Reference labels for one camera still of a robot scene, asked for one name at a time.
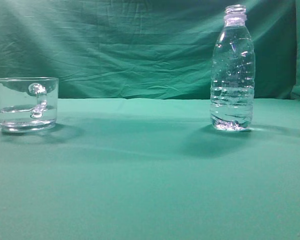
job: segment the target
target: bottle neck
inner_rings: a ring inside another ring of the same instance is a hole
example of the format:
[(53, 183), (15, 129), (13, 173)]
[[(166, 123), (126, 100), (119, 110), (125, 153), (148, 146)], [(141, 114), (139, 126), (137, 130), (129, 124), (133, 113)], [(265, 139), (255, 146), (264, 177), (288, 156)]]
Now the bottle neck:
[(245, 26), (245, 14), (228, 14), (224, 17), (224, 25), (227, 26)]

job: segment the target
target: bottle base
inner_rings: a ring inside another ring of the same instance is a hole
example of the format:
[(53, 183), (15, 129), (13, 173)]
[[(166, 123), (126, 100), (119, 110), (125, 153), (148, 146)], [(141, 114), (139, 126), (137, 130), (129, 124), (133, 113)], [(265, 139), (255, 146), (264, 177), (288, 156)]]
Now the bottle base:
[(212, 125), (217, 130), (228, 131), (228, 132), (241, 132), (249, 130), (248, 126), (250, 122), (239, 123), (238, 121), (224, 121), (220, 119), (211, 119)]

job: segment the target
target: water in bottle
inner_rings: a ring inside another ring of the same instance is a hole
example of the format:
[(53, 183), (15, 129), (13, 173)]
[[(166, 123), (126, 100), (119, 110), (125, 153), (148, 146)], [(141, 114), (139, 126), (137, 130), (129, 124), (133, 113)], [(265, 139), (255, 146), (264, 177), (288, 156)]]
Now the water in bottle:
[(245, 6), (228, 6), (213, 51), (210, 117), (213, 126), (243, 131), (252, 120), (255, 55), (245, 27)]

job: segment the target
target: water in mug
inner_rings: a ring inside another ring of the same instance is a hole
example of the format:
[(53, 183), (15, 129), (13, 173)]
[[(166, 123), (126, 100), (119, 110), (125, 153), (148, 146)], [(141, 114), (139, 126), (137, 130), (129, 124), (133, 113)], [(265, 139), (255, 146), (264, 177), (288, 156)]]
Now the water in mug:
[(240, 23), (223, 28), (213, 52), (210, 116), (216, 129), (226, 131), (244, 130), (252, 120), (254, 47)]
[[(44, 88), (46, 92), (32, 92), (30, 86), (33, 84), (38, 90)], [(26, 133), (54, 127), (57, 118), (57, 100), (56, 78), (0, 78), (2, 131)], [(41, 109), (44, 109), (42, 115), (39, 112)]]
[(33, 104), (9, 106), (0, 109), (1, 125), (4, 127), (31, 127), (43, 124), (50, 124), (56, 121), (57, 109), (47, 105), (43, 116), (38, 119), (30, 118)]

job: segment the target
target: water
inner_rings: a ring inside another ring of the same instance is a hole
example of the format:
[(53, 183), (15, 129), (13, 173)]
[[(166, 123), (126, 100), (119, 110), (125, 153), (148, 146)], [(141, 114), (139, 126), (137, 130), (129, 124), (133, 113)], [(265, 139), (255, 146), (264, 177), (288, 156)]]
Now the water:
[(0, 109), (0, 122), (5, 132), (29, 132), (52, 128), (55, 125), (57, 109), (47, 105), (41, 118), (31, 118), (35, 105), (17, 105)]
[(226, 26), (213, 52), (210, 116), (216, 129), (245, 130), (252, 121), (255, 56), (244, 25)]

